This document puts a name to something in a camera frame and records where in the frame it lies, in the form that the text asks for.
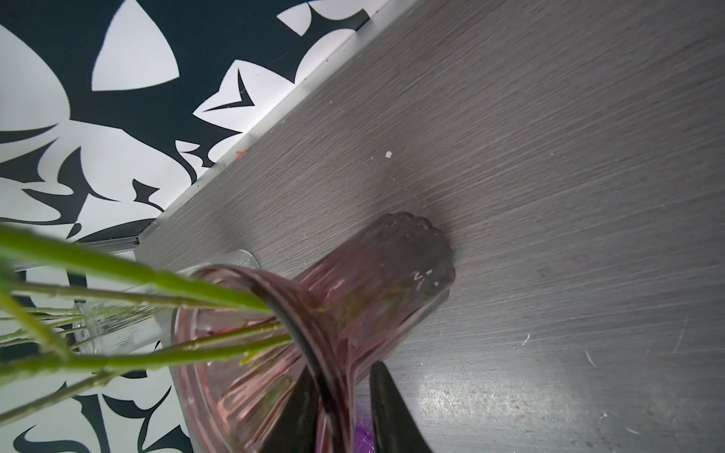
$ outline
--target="small crumb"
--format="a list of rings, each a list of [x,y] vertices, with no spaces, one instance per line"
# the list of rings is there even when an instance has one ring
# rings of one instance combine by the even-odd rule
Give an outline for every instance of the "small crumb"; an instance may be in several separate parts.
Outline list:
[[[594,360],[592,360],[592,356],[589,355],[589,351],[587,351],[585,349],[584,352],[587,354],[587,360],[589,360],[589,363],[592,365],[592,367],[596,368],[597,366],[594,364]]]

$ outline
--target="wall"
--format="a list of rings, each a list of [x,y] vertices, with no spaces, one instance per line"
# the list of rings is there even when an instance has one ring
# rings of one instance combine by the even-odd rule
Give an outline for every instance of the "wall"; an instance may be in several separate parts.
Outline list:
[[[0,221],[134,236],[386,0],[0,9]]]

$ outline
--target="scratch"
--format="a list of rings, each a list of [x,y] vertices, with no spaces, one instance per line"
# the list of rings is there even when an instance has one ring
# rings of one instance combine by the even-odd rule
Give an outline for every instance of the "scratch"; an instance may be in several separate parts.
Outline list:
[[[302,234],[302,223],[297,224],[297,230],[300,234]],[[299,242],[297,243],[297,254],[302,257],[302,264],[304,264],[304,268],[307,269],[307,260],[305,260],[305,257],[302,256],[302,252],[299,249]]]
[[[460,362],[460,367],[463,369],[463,374],[465,374],[465,378],[468,379],[468,383],[471,385],[471,390],[473,391],[473,395],[476,397],[476,401],[481,405],[481,408],[483,409],[484,403],[481,402],[481,398],[479,398],[479,393],[476,391],[476,387],[474,386],[471,377],[468,375],[468,371],[466,371],[465,366],[463,366],[463,361],[461,359],[458,359],[458,362]]]
[[[592,360],[592,356],[589,355],[589,351],[587,351],[585,349],[584,352],[587,354],[587,360],[589,360],[589,363],[592,365],[592,367],[596,368],[597,366],[594,364],[594,360]]]
[[[287,51],[287,52],[283,53],[283,54],[282,54],[282,55],[280,55],[280,56],[279,56],[279,57],[278,57],[278,58],[277,58],[276,60],[274,60],[274,61],[273,61],[272,63],[274,63],[274,62],[277,62],[277,61],[279,61],[279,60],[283,59],[284,57],[286,57],[286,56],[287,56],[287,54],[288,54],[289,52],[291,52],[291,51]]]
[[[689,320],[689,315],[684,316],[684,325],[682,326],[682,332],[680,332],[680,338],[677,340],[677,344],[675,345],[675,349],[672,349],[672,354],[677,353],[677,349],[679,349],[679,344],[682,342],[682,337],[684,336],[684,330],[687,328],[687,321]]]

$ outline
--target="plant stem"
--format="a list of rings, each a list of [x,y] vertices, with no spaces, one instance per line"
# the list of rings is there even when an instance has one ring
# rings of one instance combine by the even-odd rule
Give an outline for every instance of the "plant stem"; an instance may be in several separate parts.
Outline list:
[[[34,318],[37,319],[38,321],[55,321],[55,320],[63,318],[63,317],[64,316],[55,315],[55,316],[35,316]],[[13,317],[0,317],[0,321],[16,321],[16,319]]]
[[[219,362],[231,360],[245,354],[272,349],[291,342],[287,335],[274,336],[252,344],[222,346],[218,348],[177,349],[164,348],[148,354],[129,355],[81,355],[72,354],[67,361],[58,356],[45,354],[8,362],[0,368],[0,384],[17,379],[32,378],[52,373],[77,373],[99,371],[123,371],[175,367],[198,362]]]
[[[85,340],[81,340],[81,341],[78,341],[78,342],[76,342],[74,344],[71,344],[70,345],[70,348],[71,349],[77,349],[78,351],[80,351],[80,347],[81,346],[83,346],[84,344],[91,343],[92,341],[93,341],[92,338],[86,338]]]
[[[111,379],[118,376],[119,373],[100,373],[91,376],[88,379],[84,379],[81,382],[75,383],[69,387],[61,388],[60,390],[38,398],[35,401],[24,404],[20,407],[16,407],[13,410],[9,410],[3,414],[0,414],[0,426],[6,425],[7,423],[14,422],[23,417],[27,417],[30,414],[34,414],[39,410],[50,407],[53,404],[63,401],[64,399],[78,395],[82,391],[89,390],[95,386],[105,386]]]
[[[259,333],[278,331],[282,328],[284,327],[282,326],[282,323],[279,322],[259,324],[252,327],[242,327],[225,333],[216,333],[214,335],[197,338],[196,340],[179,343],[176,346],[181,347],[184,351],[189,351],[202,347],[216,346],[230,340],[246,338],[249,336],[257,335]]]
[[[76,333],[76,332],[84,331],[85,329],[86,329],[85,326],[81,326],[81,327],[77,327],[77,328],[73,328],[73,329],[67,329],[67,330],[64,330],[62,332],[56,332],[55,334],[56,335],[60,335],[60,336],[66,336],[66,335],[70,335],[71,333]],[[78,343],[75,343],[75,344],[73,344],[73,345],[71,345],[69,347],[71,349],[74,349],[78,344],[83,343],[83,341],[79,341]],[[35,343],[35,342],[36,342],[35,339],[31,338],[30,336],[28,336],[26,334],[22,338],[16,338],[16,339],[11,340],[11,341],[0,342],[0,348],[6,348],[8,346],[14,346],[16,344]]]
[[[84,288],[82,286],[42,285],[40,283],[15,283],[12,293],[16,296],[35,296],[43,294],[50,297],[67,299],[103,299],[128,302],[135,305],[149,305],[167,308],[210,308],[218,309],[218,304],[209,304],[183,297],[159,296],[157,294],[125,293],[104,289]]]
[[[83,318],[79,315],[77,317],[65,317],[65,318],[56,320],[52,323],[45,323],[43,325],[45,325],[48,328],[56,328],[56,327],[61,327],[62,325],[80,323],[81,321],[83,321]],[[57,335],[65,335],[66,332],[67,331],[57,332]],[[21,339],[21,338],[30,338],[30,337],[31,337],[31,335],[24,328],[20,328],[20,329],[17,329],[15,332],[0,335],[0,341],[17,340],[17,339]]]
[[[63,338],[53,333],[50,327],[35,319],[32,314],[26,312],[15,299],[7,294],[0,294],[0,307],[6,313],[13,315],[18,323],[38,341],[41,348],[56,352],[60,362],[67,362],[72,358],[73,353],[68,349]]]
[[[77,315],[78,309],[75,307],[73,308],[51,308],[51,307],[23,307],[23,310],[25,310],[28,313],[45,313],[46,315],[56,315],[56,316],[63,316],[63,315]]]
[[[153,270],[137,262],[5,225],[0,225],[0,254],[133,285],[150,285],[167,294],[196,299],[218,307],[271,313],[252,293],[234,291],[200,280],[187,280],[171,272]]]
[[[188,351],[188,350],[194,350],[198,349],[202,346],[212,346],[216,345],[225,341],[230,341],[233,339],[239,339],[239,338],[245,338],[248,336],[257,335],[259,333],[267,333],[276,331],[278,329],[282,329],[282,324],[278,322],[271,322],[271,323],[265,323],[265,324],[259,324],[254,325],[252,327],[242,327],[239,329],[236,329],[234,331],[225,332],[225,333],[219,333],[211,336],[207,336],[204,338],[199,338],[197,340],[193,341],[187,341],[185,343],[175,344],[173,346],[169,346],[168,348],[162,349],[162,351]],[[62,388],[58,391],[56,391],[53,394],[43,396],[42,398],[39,398],[35,401],[29,402],[27,404],[24,404],[23,406],[16,407],[13,410],[10,410],[8,412],[5,412],[4,414],[0,414],[0,426],[6,425],[7,423],[19,420],[20,418],[27,417],[30,414],[33,414],[39,410],[45,409],[46,407],[50,407],[53,404],[59,403],[67,398],[73,397],[75,395],[78,395],[80,392],[89,390],[95,386],[105,386],[106,384],[111,381],[111,379],[119,376],[120,374],[123,374],[125,371],[114,371],[114,372],[103,372],[100,374],[97,374],[95,376],[91,376],[88,379],[85,379],[79,383],[73,384],[70,387]]]

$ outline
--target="pink glass vase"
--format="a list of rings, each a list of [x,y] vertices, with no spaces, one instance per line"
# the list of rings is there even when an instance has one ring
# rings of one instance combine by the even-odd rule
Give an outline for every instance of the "pink glass vase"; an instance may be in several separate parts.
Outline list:
[[[206,453],[259,451],[304,366],[315,379],[326,420],[318,452],[350,453],[355,384],[447,299],[455,270],[444,234],[427,219],[399,213],[380,217],[294,280],[225,265],[196,276],[254,292],[277,318],[179,310],[175,341],[277,319],[295,341],[244,364],[178,368],[182,407]]]

